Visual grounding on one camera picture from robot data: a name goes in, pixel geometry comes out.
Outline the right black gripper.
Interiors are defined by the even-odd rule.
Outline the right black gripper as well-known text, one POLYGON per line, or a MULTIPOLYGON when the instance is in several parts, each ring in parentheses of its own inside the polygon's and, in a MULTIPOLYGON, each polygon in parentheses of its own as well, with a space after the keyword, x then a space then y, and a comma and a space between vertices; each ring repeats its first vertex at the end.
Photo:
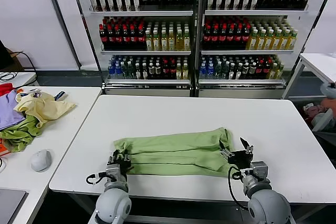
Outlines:
POLYGON ((220 153, 229 164, 235 165, 237 168, 250 168, 250 164, 253 160, 254 146, 249 145, 242 137, 240 141, 245 150, 231 152, 224 146, 221 140, 219 140, 220 153))

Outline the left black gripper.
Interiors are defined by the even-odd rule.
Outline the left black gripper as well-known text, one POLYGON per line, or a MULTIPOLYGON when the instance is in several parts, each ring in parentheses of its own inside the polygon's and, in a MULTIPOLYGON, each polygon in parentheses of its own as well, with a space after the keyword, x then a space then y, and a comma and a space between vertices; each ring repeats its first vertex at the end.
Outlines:
POLYGON ((109 160, 109 165, 119 165, 120 173, 126 174, 131 169, 131 160, 129 154, 124 154, 124 158, 118 158, 119 151, 113 152, 113 158, 109 160))

